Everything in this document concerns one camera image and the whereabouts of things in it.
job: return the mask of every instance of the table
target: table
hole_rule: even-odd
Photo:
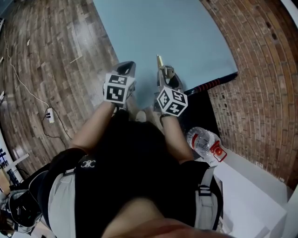
[[[1,124],[0,124],[0,163],[5,166],[9,166],[9,164],[14,163],[11,153],[8,147],[6,146],[4,135],[2,134]],[[18,182],[21,182],[23,180],[22,176],[20,175],[19,171],[14,165],[10,167],[10,171],[7,171],[7,172],[9,175],[14,175]]]
[[[118,60],[136,62],[135,98],[140,109],[153,104],[158,91],[157,54],[175,68],[184,91],[237,72],[223,35],[199,0],[94,0],[94,4]]]

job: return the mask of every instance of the red stripe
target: red stripe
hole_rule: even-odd
[[[191,140],[191,147],[192,147],[193,149],[195,149],[195,140],[196,140],[197,136],[198,136],[198,134],[194,134],[194,137],[193,137],[192,140]]]

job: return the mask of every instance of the brick floor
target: brick floor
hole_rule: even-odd
[[[279,0],[201,0],[237,63],[209,90],[223,145],[298,183],[298,30]]]

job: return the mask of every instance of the wooden floor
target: wooden floor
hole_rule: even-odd
[[[102,102],[105,74],[117,63],[92,0],[19,2],[5,24],[9,54],[20,80],[57,111],[73,137]],[[43,134],[41,120],[47,105],[17,80],[3,30],[0,53],[4,54],[0,90],[7,95],[0,107],[0,122],[14,158],[29,153],[20,167],[31,174],[65,148],[59,139]],[[45,120],[44,127],[49,135],[69,143],[57,117],[53,124]]]

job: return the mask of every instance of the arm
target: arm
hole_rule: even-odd
[[[92,117],[75,134],[69,148],[80,148],[89,153],[102,137],[113,116],[114,109],[114,104],[106,101],[102,102]]]
[[[191,148],[182,133],[177,117],[167,116],[162,118],[164,136],[168,151],[180,164],[193,160]]]

